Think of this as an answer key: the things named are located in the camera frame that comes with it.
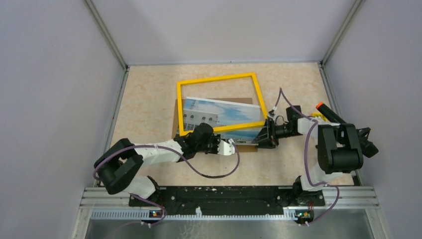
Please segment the brown frame backing board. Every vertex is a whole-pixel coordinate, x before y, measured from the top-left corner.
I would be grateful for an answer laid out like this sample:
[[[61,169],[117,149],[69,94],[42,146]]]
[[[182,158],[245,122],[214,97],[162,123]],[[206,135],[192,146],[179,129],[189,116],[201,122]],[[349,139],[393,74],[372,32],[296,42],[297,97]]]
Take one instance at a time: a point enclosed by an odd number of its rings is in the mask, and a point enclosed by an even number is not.
[[[234,103],[252,104],[252,98],[215,98],[215,100],[228,101]],[[172,126],[172,137],[175,137],[179,133],[178,124],[178,100],[175,100],[173,126]],[[239,152],[257,152],[257,148],[254,145],[243,145],[241,143],[236,144]]]

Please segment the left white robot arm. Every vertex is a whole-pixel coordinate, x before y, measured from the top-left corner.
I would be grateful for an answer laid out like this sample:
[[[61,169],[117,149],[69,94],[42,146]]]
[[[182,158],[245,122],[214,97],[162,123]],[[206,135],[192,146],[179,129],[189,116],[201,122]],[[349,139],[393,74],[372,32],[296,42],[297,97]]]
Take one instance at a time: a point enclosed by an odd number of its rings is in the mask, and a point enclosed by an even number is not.
[[[134,144],[122,138],[94,163],[94,178],[110,195],[135,194],[153,206],[160,198],[159,186],[152,177],[138,175],[141,167],[189,160],[198,152],[223,155],[231,153],[231,146],[206,123],[187,135],[160,143]]]

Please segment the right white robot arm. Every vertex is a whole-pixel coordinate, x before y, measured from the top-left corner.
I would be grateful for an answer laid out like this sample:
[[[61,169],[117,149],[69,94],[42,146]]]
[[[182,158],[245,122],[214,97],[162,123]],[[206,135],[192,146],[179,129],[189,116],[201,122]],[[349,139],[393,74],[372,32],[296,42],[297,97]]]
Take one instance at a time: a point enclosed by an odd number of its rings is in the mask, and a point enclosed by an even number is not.
[[[292,188],[293,201],[309,204],[319,198],[319,192],[333,179],[360,169],[363,153],[356,127],[345,122],[325,122],[305,116],[300,106],[286,109],[287,121],[278,125],[269,112],[264,126],[253,139],[258,148],[272,149],[279,140],[306,136],[304,149],[305,174],[299,176]]]

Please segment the yellow picture frame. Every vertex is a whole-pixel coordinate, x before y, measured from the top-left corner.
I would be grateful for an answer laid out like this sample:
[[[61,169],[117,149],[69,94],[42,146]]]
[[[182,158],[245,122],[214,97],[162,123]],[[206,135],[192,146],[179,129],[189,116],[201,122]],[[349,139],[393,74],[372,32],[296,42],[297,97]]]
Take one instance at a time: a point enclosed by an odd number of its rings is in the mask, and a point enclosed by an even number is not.
[[[266,120],[268,118],[267,117],[268,111],[263,99],[260,85],[258,83],[256,74],[254,72],[225,75],[225,76],[215,76],[215,77],[210,77],[210,78],[199,78],[199,79],[193,79],[193,80],[183,80],[183,81],[178,81],[176,83],[179,135],[185,136],[188,133],[193,132],[192,130],[184,130],[182,86],[218,82],[218,81],[228,81],[228,80],[241,79],[241,78],[251,78],[256,96],[258,98],[258,102],[259,102],[259,106],[260,106],[263,118]],[[256,122],[248,122],[248,123],[233,124],[233,125],[226,125],[226,126],[218,126],[218,127],[214,127],[213,130],[214,132],[227,132],[227,131],[235,131],[235,130],[241,130],[241,129],[255,128],[255,127],[263,127],[264,124],[265,124],[265,121],[256,121]]]

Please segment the building and sky photo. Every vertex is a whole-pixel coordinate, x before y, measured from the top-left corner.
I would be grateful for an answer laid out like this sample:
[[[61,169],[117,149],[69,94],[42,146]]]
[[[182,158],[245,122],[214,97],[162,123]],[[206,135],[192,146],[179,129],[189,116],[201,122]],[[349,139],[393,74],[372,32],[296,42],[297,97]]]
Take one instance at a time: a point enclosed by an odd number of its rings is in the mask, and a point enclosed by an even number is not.
[[[193,130],[201,123],[212,127],[264,121],[261,107],[252,98],[198,98],[182,100],[183,128]],[[222,139],[234,139],[248,145],[257,136],[262,126],[217,132]]]

